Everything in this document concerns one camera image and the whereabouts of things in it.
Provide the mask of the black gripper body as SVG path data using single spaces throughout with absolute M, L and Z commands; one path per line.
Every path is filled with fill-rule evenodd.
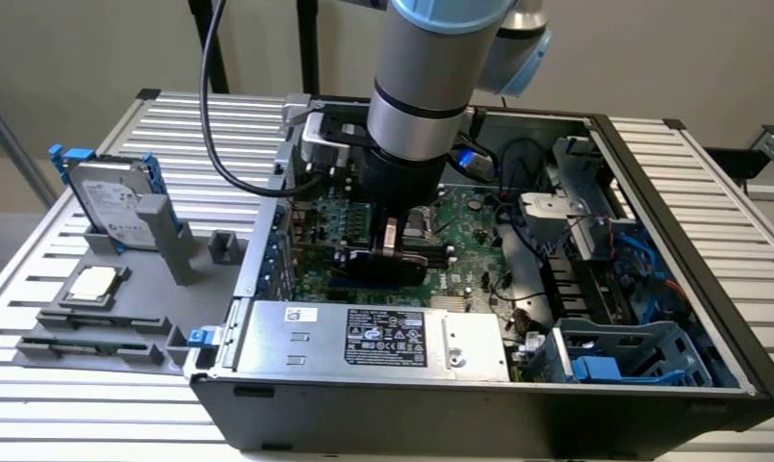
M 404 213 L 436 198 L 445 165 L 445 156 L 408 161 L 381 148 L 369 149 L 360 163 L 358 184 L 380 207 Z

